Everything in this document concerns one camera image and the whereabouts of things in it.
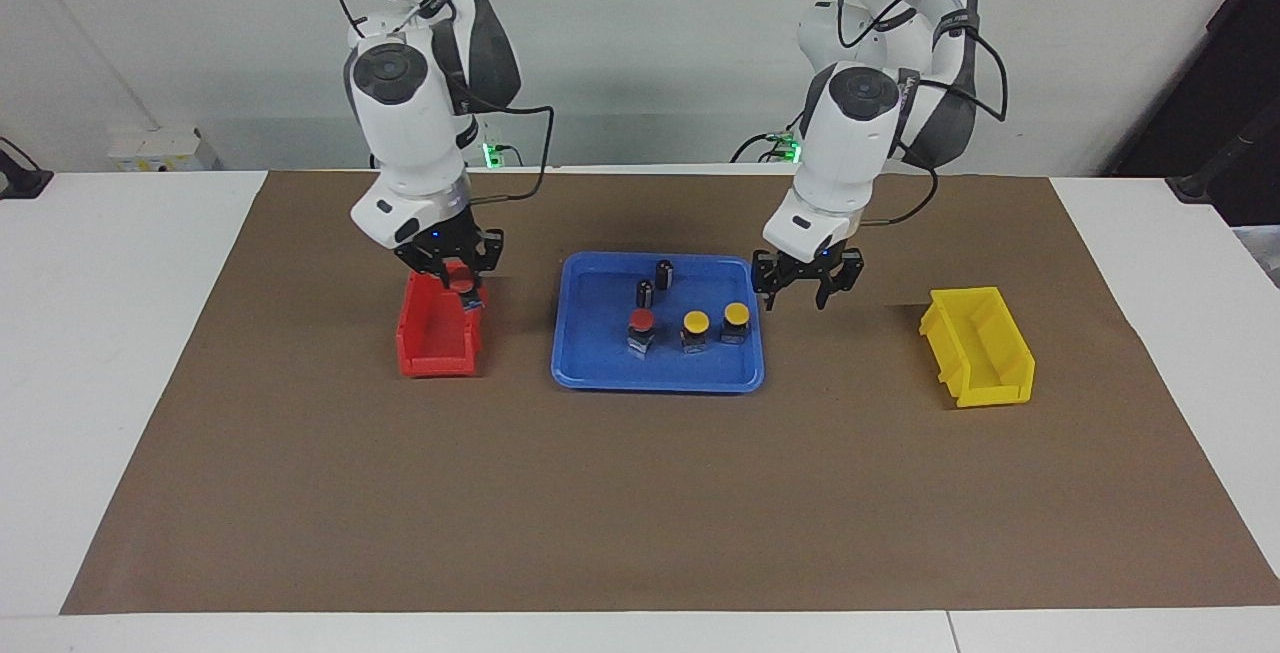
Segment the red plastic bin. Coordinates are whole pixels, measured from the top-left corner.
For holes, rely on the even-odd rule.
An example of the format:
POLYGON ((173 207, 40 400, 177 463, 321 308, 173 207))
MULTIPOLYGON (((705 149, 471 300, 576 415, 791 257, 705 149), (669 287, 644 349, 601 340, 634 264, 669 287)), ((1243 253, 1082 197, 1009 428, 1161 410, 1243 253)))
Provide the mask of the red plastic bin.
MULTIPOLYGON (((451 261, 451 271, 463 268, 451 261)), ((474 378, 483 350, 484 311, 466 314, 439 280, 413 273, 396 330, 399 371, 407 378, 474 378)))

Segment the blue plastic tray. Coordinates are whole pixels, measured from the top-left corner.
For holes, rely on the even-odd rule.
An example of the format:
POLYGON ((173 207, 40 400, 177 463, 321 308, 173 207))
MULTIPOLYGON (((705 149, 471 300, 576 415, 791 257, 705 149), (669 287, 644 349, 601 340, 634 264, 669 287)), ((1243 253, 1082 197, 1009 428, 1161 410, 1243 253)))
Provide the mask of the blue plastic tray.
POLYGON ((764 382, 760 310, 751 265, 740 257, 586 251, 563 264, 550 353, 553 378, 568 389, 675 394, 748 394, 764 382), (657 338, 645 359, 627 347, 628 316, 640 280, 654 280, 655 265, 675 266, 669 289, 657 289, 657 338), (750 337, 741 346, 719 339, 724 306, 751 310, 750 337), (684 353, 684 315, 710 319, 708 346, 684 353))

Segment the yellow plastic bin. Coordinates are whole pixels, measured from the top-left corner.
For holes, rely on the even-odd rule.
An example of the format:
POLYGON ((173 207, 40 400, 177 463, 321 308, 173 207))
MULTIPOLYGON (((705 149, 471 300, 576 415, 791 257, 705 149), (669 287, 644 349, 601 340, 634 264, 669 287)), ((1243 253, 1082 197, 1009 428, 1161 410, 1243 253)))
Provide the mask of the yellow plastic bin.
POLYGON ((932 289, 918 332, 959 408, 1030 399, 1036 359, 1000 289, 932 289))

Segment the brown table mat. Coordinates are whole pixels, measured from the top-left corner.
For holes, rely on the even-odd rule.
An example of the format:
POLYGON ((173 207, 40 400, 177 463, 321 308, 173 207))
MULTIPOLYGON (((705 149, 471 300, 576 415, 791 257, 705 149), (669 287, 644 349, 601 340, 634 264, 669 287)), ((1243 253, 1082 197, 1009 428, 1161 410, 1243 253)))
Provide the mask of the brown table mat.
POLYGON ((746 254, 780 175, 553 175, 488 280, 481 375, 410 380, 370 178, 271 173, 63 604, 210 611, 1274 606, 1280 577, 1046 179, 952 175, 751 394, 567 391, 581 248, 746 254), (959 408, 918 328, 1000 289, 1030 399, 959 408))

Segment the white power box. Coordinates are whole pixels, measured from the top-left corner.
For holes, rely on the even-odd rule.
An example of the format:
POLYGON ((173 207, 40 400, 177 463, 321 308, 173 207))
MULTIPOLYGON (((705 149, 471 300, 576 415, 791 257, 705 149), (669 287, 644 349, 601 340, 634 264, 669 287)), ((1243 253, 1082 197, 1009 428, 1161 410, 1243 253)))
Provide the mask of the white power box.
POLYGON ((198 128, 161 128, 118 134, 108 160, 122 173, 200 173, 223 170, 218 152, 198 128))

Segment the black pole stand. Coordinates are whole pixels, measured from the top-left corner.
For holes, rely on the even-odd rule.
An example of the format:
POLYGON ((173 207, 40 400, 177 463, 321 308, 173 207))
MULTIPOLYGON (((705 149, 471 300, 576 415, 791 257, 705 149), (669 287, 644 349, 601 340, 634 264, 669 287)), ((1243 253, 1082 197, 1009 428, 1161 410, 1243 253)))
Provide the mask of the black pole stand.
POLYGON ((1179 202, 1185 205, 1211 205, 1215 191, 1233 182, 1236 175, 1247 175, 1257 166, 1266 166, 1272 149, 1280 143, 1280 124, 1267 128, 1249 128, 1234 134, 1197 170, 1187 175, 1166 175, 1165 183, 1179 202))

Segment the dark cabinet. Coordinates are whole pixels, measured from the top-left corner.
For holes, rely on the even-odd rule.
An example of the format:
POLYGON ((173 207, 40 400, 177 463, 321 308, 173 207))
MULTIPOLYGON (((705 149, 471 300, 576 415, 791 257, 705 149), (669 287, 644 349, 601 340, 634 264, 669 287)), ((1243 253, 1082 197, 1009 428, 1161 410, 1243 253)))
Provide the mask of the dark cabinet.
POLYGON ((1230 227, 1280 225, 1280 0, 1225 0, 1190 61, 1103 166, 1166 179, 1211 166, 1230 227))

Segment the black clamp mount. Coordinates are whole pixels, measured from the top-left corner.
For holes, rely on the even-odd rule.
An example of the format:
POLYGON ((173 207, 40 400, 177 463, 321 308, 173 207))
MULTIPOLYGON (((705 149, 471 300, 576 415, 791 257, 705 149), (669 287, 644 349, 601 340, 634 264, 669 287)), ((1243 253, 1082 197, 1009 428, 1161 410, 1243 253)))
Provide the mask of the black clamp mount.
POLYGON ((4 134, 0 134, 0 175, 5 179, 0 198, 38 198, 55 178, 54 172, 40 166, 4 134))

